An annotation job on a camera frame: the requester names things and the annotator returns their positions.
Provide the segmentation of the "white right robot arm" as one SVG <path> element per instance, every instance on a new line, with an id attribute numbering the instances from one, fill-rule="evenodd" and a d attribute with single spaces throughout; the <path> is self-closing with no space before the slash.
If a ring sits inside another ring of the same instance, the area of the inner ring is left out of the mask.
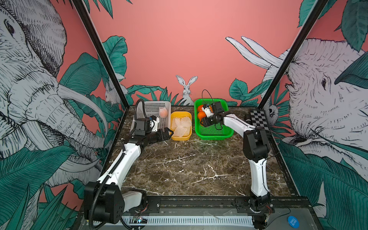
<path id="1" fill-rule="evenodd" d="M 256 127 L 225 111 L 221 102 L 204 104 L 197 107 L 197 118 L 203 127 L 221 124 L 233 129 L 243 138 L 243 153 L 251 169 L 250 208 L 255 213 L 269 207 L 271 194 L 266 180 L 266 162 L 270 151 L 267 134 L 261 127 Z"/>

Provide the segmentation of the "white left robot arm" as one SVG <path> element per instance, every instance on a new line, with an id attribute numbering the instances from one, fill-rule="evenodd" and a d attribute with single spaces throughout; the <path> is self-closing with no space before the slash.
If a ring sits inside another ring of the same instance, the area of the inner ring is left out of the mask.
<path id="1" fill-rule="evenodd" d="M 84 217 L 91 230 L 98 230 L 107 223 L 116 224 L 122 215 L 141 206 L 143 193 L 121 193 L 122 184 L 135 160 L 148 145 L 169 140 L 173 131 L 169 128 L 145 133 L 131 131 L 123 147 L 109 169 L 84 189 Z"/>

